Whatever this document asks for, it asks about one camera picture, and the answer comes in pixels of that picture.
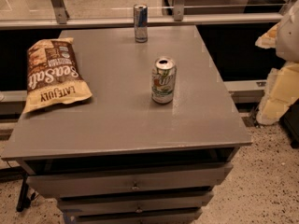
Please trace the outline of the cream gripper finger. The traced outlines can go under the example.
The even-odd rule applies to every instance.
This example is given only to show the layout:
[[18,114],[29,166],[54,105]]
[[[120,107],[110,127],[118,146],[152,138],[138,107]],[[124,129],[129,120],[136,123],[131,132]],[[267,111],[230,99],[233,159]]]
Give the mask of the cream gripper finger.
[[279,23],[272,26],[262,36],[259,36],[255,42],[255,45],[262,49],[274,49],[276,47],[278,27],[279,27]]
[[285,62],[282,68],[272,68],[258,106],[256,120],[272,125],[299,99],[299,63]]

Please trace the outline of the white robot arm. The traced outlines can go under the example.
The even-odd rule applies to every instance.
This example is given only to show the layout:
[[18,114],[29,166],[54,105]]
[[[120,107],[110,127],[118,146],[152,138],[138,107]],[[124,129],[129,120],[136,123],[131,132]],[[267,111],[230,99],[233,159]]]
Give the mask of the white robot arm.
[[272,125],[299,99],[299,0],[255,45],[275,49],[276,55],[285,61],[280,69],[272,68],[268,74],[256,115],[260,124]]

